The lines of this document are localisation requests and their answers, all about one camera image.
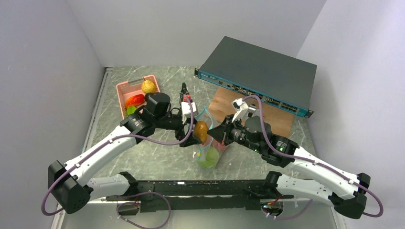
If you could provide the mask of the wooden board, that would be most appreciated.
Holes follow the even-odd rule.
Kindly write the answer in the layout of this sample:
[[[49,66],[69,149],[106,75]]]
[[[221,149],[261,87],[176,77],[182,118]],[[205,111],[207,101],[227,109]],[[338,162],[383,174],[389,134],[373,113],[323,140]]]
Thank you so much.
[[[235,113],[232,101],[243,97],[242,94],[220,87],[208,109],[218,122],[222,122],[226,115]],[[264,121],[271,125],[272,132],[289,137],[294,115],[265,103],[262,103],[262,108]]]

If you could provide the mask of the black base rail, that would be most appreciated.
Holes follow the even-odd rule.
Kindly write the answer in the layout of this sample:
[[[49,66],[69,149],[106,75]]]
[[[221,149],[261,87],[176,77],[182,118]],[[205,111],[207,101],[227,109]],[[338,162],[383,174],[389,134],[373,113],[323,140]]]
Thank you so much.
[[[166,210],[168,205],[173,210],[260,210],[266,200],[292,198],[276,190],[281,175],[270,171],[265,179],[138,181],[137,189],[121,196],[110,195],[106,200],[137,200],[142,213]]]

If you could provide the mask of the teal network switch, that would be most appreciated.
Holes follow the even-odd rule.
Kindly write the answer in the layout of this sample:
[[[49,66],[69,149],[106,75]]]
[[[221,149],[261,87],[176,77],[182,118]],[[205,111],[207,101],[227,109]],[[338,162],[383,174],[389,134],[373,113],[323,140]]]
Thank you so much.
[[[194,75],[265,104],[310,118],[317,65],[228,36]]]

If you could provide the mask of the aluminium frame rail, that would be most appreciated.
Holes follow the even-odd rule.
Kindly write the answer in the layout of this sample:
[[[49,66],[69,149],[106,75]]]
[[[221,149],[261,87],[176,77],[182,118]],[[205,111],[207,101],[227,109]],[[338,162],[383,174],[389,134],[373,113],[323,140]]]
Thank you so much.
[[[114,67],[106,67],[105,68],[105,72],[104,72],[104,76],[102,78],[102,82],[101,82],[101,86],[99,89],[99,93],[96,99],[96,103],[95,106],[93,108],[93,112],[92,112],[92,117],[90,120],[90,125],[85,137],[85,141],[84,141],[84,146],[82,148],[82,152],[81,154],[83,154],[87,149],[89,149],[92,146],[92,142],[94,140],[94,136],[96,133],[96,127],[99,121],[99,117],[101,114],[101,109],[102,109],[102,105],[103,102],[105,100],[106,97],[106,93],[108,90],[108,85],[110,83],[111,77],[113,75],[113,71],[114,71]],[[54,217],[53,217],[53,222],[51,225],[51,229],[60,229],[62,227],[63,224],[63,220],[64,220],[64,215],[65,212],[61,211],[59,213],[57,213]]]

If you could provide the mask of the pink perforated plastic basket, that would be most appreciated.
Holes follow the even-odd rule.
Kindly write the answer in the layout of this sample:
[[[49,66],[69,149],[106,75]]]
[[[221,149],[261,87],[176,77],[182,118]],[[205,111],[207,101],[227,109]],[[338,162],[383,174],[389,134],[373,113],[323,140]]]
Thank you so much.
[[[143,92],[143,90],[141,88],[141,86],[145,80],[152,81],[156,86],[155,92],[160,92],[160,88],[159,88],[158,82],[156,80],[156,77],[152,74],[143,76],[136,80],[118,83],[116,85],[118,102],[120,105],[121,116],[123,119],[126,117],[126,109],[125,109],[126,100],[129,99],[130,97],[138,95],[138,94],[145,95],[145,93]]]

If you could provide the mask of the green cabbage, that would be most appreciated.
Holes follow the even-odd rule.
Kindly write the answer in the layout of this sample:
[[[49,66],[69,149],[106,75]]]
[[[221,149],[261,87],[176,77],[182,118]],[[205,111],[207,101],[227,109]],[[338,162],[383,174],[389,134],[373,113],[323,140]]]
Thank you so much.
[[[204,168],[215,168],[221,154],[219,151],[214,147],[209,147],[208,151],[206,151],[198,160],[198,164]]]

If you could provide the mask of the black pliers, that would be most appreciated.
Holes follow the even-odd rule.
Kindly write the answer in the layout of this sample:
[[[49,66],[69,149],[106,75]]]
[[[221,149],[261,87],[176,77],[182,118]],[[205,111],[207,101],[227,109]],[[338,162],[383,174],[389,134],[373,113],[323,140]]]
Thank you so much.
[[[181,85],[181,91],[180,91],[180,99],[179,99],[180,104],[182,102],[187,102],[188,100],[190,102],[192,101],[190,93],[189,93],[189,91],[187,89],[187,85],[186,85],[185,82],[183,82],[182,85]]]

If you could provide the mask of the clear zip top bag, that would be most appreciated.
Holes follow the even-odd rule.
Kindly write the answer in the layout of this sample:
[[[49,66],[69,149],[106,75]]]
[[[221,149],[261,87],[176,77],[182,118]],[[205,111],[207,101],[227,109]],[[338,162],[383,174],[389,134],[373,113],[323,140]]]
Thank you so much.
[[[209,112],[207,106],[204,106],[196,118],[198,121],[204,121],[209,130],[220,124]],[[208,135],[207,140],[201,145],[194,146],[193,150],[192,157],[195,162],[203,168],[214,169],[226,150],[226,146],[220,145],[220,143]]]

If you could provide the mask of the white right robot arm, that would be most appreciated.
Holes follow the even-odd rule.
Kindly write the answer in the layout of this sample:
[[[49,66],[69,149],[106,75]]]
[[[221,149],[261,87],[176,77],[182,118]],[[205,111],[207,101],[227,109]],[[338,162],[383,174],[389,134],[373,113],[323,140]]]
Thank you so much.
[[[270,172],[263,185],[267,197],[306,197],[329,205],[352,219],[366,214],[369,175],[352,174],[320,160],[294,141],[273,134],[271,126],[262,122],[259,116],[248,118],[242,125],[233,115],[228,115],[221,124],[209,130],[208,135],[222,145],[237,143],[255,151],[271,165],[310,176],[305,180]]]

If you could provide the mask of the green bell pepper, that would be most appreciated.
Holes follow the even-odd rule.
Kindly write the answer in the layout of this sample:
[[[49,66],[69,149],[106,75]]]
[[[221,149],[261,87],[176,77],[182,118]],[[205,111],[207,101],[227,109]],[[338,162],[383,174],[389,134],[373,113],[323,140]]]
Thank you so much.
[[[129,115],[135,113],[136,109],[137,108],[135,106],[132,106],[132,105],[128,106],[126,108],[126,116],[129,116]]]

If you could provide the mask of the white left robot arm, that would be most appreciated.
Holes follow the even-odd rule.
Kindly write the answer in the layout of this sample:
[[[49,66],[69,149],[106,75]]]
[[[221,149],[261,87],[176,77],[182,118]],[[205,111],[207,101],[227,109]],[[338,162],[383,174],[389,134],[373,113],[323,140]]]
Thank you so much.
[[[198,113],[195,102],[183,93],[180,105],[179,112],[172,114],[171,99],[167,94],[149,93],[146,103],[124,118],[101,142],[65,163],[56,160],[50,164],[48,190],[41,203],[42,213],[53,215],[45,209],[50,195],[61,206],[59,210],[68,214],[77,212],[97,198],[121,196],[124,200],[132,200],[137,194],[138,182],[128,172],[100,178],[94,175],[143,140],[164,146],[200,144],[201,141],[192,136]]]

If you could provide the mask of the yellow pear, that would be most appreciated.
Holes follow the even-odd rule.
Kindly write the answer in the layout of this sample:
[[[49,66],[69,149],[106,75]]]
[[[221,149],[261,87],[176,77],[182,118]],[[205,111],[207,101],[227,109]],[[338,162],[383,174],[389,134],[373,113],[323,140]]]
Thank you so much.
[[[157,90],[155,83],[150,80],[144,80],[144,82],[141,85],[141,89],[145,94],[154,93]]]

